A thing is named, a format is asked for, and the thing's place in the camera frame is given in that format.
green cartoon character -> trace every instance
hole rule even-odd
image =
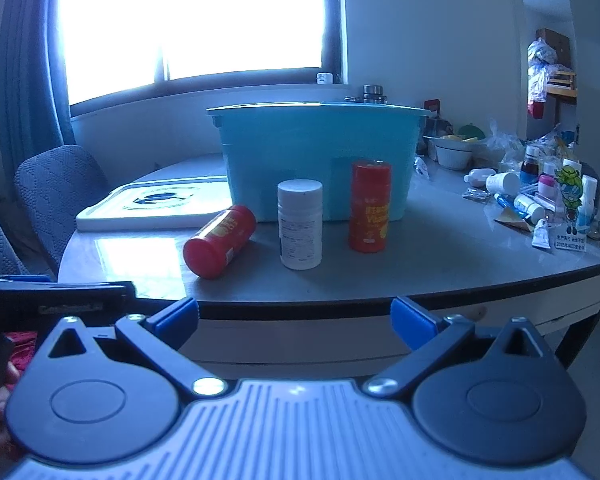
[[[555,179],[560,184],[564,212],[567,217],[567,234],[577,234],[576,220],[578,219],[578,208],[581,204],[582,179],[580,174],[571,166],[563,166],[560,171],[555,172]]]

round table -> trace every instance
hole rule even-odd
[[[390,223],[381,253],[350,250],[346,222],[326,222],[322,263],[290,270],[280,262],[277,225],[261,223],[224,275],[209,281],[182,259],[196,229],[75,232],[59,282],[131,280],[156,308],[196,298],[203,319],[182,352],[227,377],[376,373],[408,352],[388,319],[396,296],[493,326],[527,316],[541,333],[571,327],[557,349],[570,364],[600,315],[598,245],[583,253],[533,248],[531,234],[494,221],[499,205],[462,198],[461,173],[429,167],[430,180],[412,178],[404,218]],[[142,180],[221,168],[218,155],[208,156]]]

red bottle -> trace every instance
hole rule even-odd
[[[217,278],[255,230],[250,209],[232,205],[187,240],[182,249],[184,262],[202,278]]]
[[[361,253],[377,253],[386,246],[391,197],[391,165],[354,162],[351,183],[349,247]]]

curtain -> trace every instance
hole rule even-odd
[[[21,162],[74,144],[58,0],[5,0],[0,26],[0,149],[8,182]]]

pink lid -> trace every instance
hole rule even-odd
[[[540,175],[538,178],[539,184],[545,184],[547,186],[553,186],[555,183],[555,179],[551,175]]]

